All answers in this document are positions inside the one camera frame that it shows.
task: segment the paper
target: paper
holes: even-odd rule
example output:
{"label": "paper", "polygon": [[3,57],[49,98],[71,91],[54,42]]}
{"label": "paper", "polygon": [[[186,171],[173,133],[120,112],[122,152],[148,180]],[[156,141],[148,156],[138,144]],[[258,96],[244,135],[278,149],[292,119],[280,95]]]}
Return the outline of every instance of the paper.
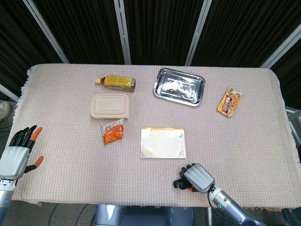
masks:
{"label": "paper", "polygon": [[141,158],[186,158],[184,128],[141,128]]}

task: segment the yellow bottle label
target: yellow bottle label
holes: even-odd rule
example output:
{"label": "yellow bottle label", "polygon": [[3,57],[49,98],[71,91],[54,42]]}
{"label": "yellow bottle label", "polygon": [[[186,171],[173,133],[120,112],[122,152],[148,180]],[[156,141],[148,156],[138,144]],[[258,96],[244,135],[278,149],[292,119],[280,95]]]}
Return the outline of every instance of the yellow bottle label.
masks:
{"label": "yellow bottle label", "polygon": [[125,89],[130,89],[132,86],[132,79],[131,78],[125,78],[125,77],[119,77],[119,76],[113,76],[113,75],[107,75],[104,79],[104,86],[117,86],[122,87]]}

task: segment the knit tablecloth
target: knit tablecloth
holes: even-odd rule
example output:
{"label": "knit tablecloth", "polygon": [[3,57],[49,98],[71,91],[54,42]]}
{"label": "knit tablecloth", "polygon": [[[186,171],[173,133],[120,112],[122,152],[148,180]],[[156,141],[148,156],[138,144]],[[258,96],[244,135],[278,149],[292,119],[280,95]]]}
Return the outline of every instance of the knit tablecloth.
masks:
{"label": "knit tablecloth", "polygon": [[[301,166],[285,113],[279,81],[268,69],[178,67],[206,80],[203,102],[183,105],[153,95],[164,66],[36,65],[28,71],[12,136],[25,127],[43,131],[29,158],[41,166],[18,182],[13,199],[37,203],[208,207],[205,194],[175,189],[181,167],[199,162],[243,207],[301,206]],[[95,77],[135,78],[134,93],[96,85]],[[228,87],[242,93],[232,118],[216,112]],[[104,145],[94,119],[96,94],[127,94],[124,138]],[[141,159],[141,127],[185,128],[186,159]]]}

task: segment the stainless steel tray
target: stainless steel tray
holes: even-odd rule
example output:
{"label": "stainless steel tray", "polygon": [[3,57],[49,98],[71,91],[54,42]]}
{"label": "stainless steel tray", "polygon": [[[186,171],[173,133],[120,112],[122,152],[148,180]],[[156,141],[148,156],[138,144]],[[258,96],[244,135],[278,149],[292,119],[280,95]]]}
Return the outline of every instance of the stainless steel tray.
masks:
{"label": "stainless steel tray", "polygon": [[205,79],[201,76],[162,68],[155,82],[153,93],[156,97],[166,100],[199,106],[202,102],[205,83]]}

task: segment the shoe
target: shoe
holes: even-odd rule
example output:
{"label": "shoe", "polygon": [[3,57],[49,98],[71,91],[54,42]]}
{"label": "shoe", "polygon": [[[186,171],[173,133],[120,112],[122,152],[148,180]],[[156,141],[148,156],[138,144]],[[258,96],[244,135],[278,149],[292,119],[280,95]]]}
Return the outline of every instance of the shoe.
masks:
{"label": "shoe", "polygon": [[8,102],[3,101],[0,103],[0,121],[7,118],[10,113],[10,105]]}

